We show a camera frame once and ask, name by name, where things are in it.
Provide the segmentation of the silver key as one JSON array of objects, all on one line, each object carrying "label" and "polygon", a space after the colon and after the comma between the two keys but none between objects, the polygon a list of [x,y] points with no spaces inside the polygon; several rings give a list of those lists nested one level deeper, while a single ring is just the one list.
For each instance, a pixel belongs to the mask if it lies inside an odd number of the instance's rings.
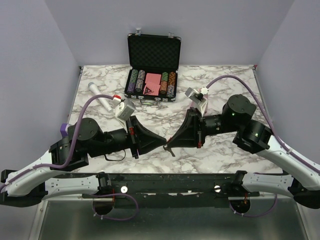
[{"label": "silver key", "polygon": [[176,155],[174,154],[174,152],[172,151],[172,149],[170,147],[168,147],[168,145],[164,145],[163,149],[167,152],[169,152],[171,154],[172,157],[175,157]]}]

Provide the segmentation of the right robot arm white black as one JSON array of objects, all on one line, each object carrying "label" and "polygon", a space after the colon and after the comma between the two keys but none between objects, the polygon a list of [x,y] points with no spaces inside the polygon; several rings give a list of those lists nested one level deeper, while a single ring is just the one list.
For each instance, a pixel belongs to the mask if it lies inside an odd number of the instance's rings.
[{"label": "right robot arm white black", "polygon": [[230,191],[267,192],[293,198],[300,205],[320,207],[320,165],[286,146],[274,131],[253,120],[256,105],[242,94],[232,95],[217,115],[204,115],[207,99],[202,93],[189,93],[193,101],[178,131],[164,149],[201,148],[207,136],[235,133],[233,143],[245,152],[265,158],[280,167],[281,175],[245,172],[230,183]]}]

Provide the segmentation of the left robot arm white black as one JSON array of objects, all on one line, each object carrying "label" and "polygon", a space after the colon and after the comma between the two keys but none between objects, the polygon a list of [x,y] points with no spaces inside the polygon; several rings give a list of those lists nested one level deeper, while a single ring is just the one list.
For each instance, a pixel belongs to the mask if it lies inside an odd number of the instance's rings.
[{"label": "left robot arm white black", "polygon": [[145,128],[135,116],[125,128],[102,131],[92,118],[84,118],[79,130],[71,125],[67,135],[43,156],[21,170],[3,170],[0,203],[10,207],[30,207],[57,196],[85,194],[101,198],[112,193],[105,173],[73,178],[71,172],[88,166],[89,158],[106,157],[129,149],[133,158],[166,144],[166,139]]}]

